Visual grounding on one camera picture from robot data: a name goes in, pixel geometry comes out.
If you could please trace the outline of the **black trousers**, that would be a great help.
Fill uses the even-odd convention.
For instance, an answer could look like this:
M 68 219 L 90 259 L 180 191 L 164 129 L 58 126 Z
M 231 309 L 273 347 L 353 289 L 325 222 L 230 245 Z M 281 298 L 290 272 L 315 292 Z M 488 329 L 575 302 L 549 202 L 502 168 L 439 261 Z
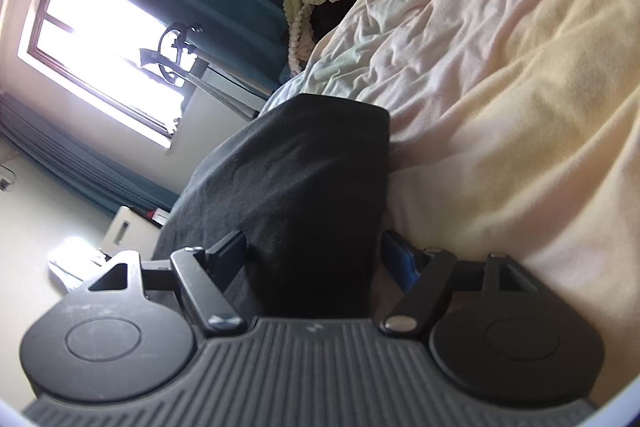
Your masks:
M 384 108 L 291 98 L 196 167 L 154 258 L 240 231 L 250 248 L 224 295 L 244 319 L 364 317 L 389 162 Z

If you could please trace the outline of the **white desk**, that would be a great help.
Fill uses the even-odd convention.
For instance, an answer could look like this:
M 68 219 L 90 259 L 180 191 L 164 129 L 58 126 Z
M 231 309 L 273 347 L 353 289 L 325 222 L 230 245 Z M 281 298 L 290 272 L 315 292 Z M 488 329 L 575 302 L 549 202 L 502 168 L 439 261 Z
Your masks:
M 69 293 L 93 280 L 110 260 L 109 254 L 104 254 L 82 237 L 67 236 L 50 252 L 48 269 L 64 291 Z

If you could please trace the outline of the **teal curtain left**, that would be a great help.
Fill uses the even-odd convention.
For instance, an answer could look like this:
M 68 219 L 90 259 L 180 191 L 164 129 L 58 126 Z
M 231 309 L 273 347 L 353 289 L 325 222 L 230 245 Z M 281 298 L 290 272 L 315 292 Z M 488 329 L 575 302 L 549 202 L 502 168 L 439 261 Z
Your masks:
M 119 207 L 169 211 L 178 195 L 50 124 L 14 96 L 1 95 L 1 135 L 70 191 L 109 216 Z

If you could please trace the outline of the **garment steamer stand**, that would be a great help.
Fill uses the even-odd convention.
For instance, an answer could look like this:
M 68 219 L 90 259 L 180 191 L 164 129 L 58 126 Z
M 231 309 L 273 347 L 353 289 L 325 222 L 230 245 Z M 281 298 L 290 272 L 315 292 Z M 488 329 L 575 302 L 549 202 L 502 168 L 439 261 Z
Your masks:
M 209 81 L 214 74 L 222 80 L 231 83 L 254 98 L 267 101 L 271 90 L 262 87 L 258 82 L 235 72 L 230 66 L 217 61 L 215 57 L 196 46 L 192 40 L 192 34 L 200 34 L 203 31 L 200 24 L 186 25 L 184 23 L 172 23 L 168 25 L 158 39 L 157 47 L 153 49 L 141 48 L 139 50 L 139 69 L 144 66 L 156 65 L 160 75 L 150 74 L 158 83 L 166 83 L 175 91 L 186 90 L 189 83 L 210 95 L 217 102 L 231 110 L 235 115 L 245 121 L 255 119 L 259 110 L 235 98 L 226 91 L 216 87 Z

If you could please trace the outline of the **pastel pink bed sheet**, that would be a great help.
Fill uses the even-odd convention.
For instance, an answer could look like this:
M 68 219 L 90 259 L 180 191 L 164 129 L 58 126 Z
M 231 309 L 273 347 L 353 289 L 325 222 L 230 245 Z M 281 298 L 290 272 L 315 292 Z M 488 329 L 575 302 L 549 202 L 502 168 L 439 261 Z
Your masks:
M 507 254 L 599 329 L 594 402 L 639 372 L 639 0 L 358 0 L 271 98 L 390 113 L 387 212 Z

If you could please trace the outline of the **window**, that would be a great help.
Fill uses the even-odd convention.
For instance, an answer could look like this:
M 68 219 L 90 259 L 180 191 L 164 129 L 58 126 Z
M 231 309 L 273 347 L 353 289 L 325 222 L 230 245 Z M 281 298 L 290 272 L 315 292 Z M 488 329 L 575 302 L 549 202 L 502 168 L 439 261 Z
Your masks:
M 168 150 L 194 89 L 141 64 L 164 30 L 127 0 L 37 0 L 21 47 L 49 79 Z

